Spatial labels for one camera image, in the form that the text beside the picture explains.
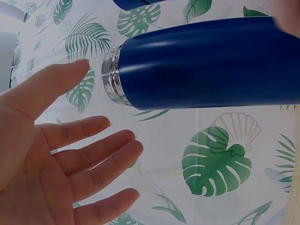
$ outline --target palm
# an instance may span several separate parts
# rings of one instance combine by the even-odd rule
[[[0,96],[3,224],[104,224],[138,198],[136,190],[126,189],[96,203],[72,207],[109,185],[141,154],[143,147],[131,131],[119,131],[81,149],[52,155],[53,150],[108,128],[109,120],[95,116],[62,125],[34,126],[34,120],[55,98],[84,77],[89,67],[85,63],[46,68]],[[61,78],[61,74],[72,79]]]

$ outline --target blue thermos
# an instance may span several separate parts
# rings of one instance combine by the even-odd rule
[[[123,10],[131,10],[141,6],[151,5],[153,3],[165,0],[113,0],[113,2]]]
[[[140,110],[300,104],[300,39],[271,17],[158,30],[108,52],[102,81]]]

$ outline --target green monstera leaf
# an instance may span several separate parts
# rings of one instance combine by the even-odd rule
[[[117,28],[121,35],[130,38],[146,33],[149,24],[156,22],[159,16],[160,5],[157,3],[136,8],[131,11],[121,10]]]
[[[38,6],[36,3],[27,2],[24,4],[23,9],[25,13],[33,14],[38,9]]]
[[[213,196],[236,190],[250,176],[251,161],[239,144],[228,147],[228,132],[209,127],[194,135],[181,161],[192,194]]]
[[[123,213],[119,217],[115,218],[113,221],[108,222],[106,225],[144,225],[139,221],[133,219],[129,213]]]
[[[101,53],[105,53],[106,50],[110,50],[110,40],[106,38],[110,35],[107,34],[107,30],[105,30],[101,24],[91,22],[97,18],[88,20],[90,15],[91,13],[85,14],[77,22],[70,34],[55,46],[56,48],[62,41],[65,40],[65,48],[69,60],[85,58],[89,49],[91,57],[93,57],[94,52],[98,55],[98,48]]]
[[[248,17],[248,16],[268,16],[265,13],[256,11],[256,10],[252,10],[252,9],[248,9],[246,8],[246,6],[243,7],[243,14],[244,17]]]
[[[90,103],[95,85],[95,72],[89,68],[83,80],[67,93],[69,103],[77,107],[79,113],[83,113]]]
[[[189,0],[183,10],[185,23],[206,13],[211,7],[212,0]]]
[[[59,25],[65,19],[66,14],[71,10],[72,6],[72,0],[60,0],[53,12],[53,22]]]

